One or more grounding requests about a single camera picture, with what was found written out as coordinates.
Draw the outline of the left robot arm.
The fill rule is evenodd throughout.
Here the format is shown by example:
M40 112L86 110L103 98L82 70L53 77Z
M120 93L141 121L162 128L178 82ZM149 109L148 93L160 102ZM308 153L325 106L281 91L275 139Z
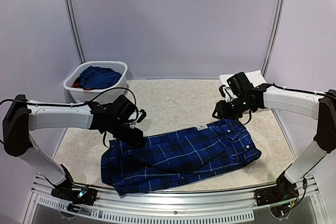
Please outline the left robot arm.
M136 128L146 112L138 109L126 96L113 102L46 103L29 100L24 94L8 99L10 107L3 119L5 152L36 169L67 200L78 195L78 188L67 169L56 163L31 136L41 129L79 128L110 133L116 140L132 147L143 146L143 132Z

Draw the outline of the blue plaid shirt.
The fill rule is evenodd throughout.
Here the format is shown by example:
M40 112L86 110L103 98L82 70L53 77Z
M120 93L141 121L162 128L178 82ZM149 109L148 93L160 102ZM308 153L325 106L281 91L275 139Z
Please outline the blue plaid shirt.
M261 157L245 126L229 119L148 136L142 148L110 145L101 157L101 180L120 196L195 183Z

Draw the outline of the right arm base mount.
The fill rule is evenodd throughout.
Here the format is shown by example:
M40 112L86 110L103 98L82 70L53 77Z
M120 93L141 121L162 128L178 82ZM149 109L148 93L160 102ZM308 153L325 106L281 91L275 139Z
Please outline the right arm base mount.
M276 184L271 187L265 187L254 191L254 199L257 206L272 205L269 210L270 213L277 219L287 218L291 211L298 206L304 199L308 183L303 176L302 187L304 189L302 195L296 183L289 182L284 173L282 173L276 180Z

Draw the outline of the white t-shirt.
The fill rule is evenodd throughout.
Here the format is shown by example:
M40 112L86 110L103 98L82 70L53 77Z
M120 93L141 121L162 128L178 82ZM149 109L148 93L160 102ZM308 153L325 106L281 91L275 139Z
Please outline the white t-shirt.
M225 85L227 88L229 88L229 85L227 83L227 80L232 77L234 73L232 74L221 74L218 78L222 85ZM245 75L247 79L254 85L254 87L266 83L266 80L264 76L261 74L261 70L251 71L251 72L245 72Z

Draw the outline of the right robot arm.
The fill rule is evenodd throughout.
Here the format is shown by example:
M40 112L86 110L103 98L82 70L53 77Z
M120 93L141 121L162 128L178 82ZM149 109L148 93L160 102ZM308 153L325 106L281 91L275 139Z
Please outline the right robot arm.
M259 70L219 76L217 119L238 120L245 113L272 110L295 161L271 190L276 201L291 194L292 186L335 150L335 90L305 91L266 83Z

